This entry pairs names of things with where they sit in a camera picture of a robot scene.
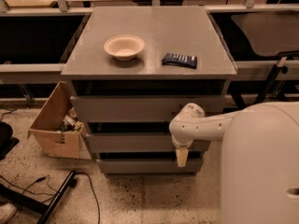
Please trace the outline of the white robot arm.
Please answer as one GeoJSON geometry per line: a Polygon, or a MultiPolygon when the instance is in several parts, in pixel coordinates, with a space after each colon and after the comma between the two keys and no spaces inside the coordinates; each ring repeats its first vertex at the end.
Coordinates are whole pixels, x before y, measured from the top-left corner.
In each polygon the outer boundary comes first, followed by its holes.
{"type": "Polygon", "coordinates": [[[299,103],[207,117],[188,104],[169,124],[178,166],[195,140],[221,142],[221,224],[299,224],[299,103]]]}

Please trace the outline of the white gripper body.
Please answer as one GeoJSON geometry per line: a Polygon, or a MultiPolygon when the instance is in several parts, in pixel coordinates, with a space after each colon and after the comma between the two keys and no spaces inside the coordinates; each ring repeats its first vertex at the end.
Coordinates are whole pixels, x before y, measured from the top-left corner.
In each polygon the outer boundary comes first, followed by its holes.
{"type": "Polygon", "coordinates": [[[172,136],[172,142],[177,149],[188,149],[192,144],[192,141],[177,139],[175,136],[172,136]]]}

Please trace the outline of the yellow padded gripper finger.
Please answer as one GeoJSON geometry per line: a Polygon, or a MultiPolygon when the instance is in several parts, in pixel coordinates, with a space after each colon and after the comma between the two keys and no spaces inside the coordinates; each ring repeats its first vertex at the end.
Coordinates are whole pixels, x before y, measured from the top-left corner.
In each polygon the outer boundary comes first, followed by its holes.
{"type": "Polygon", "coordinates": [[[187,148],[177,148],[176,156],[177,156],[177,164],[178,167],[185,167],[187,164],[189,150],[187,148]]]}

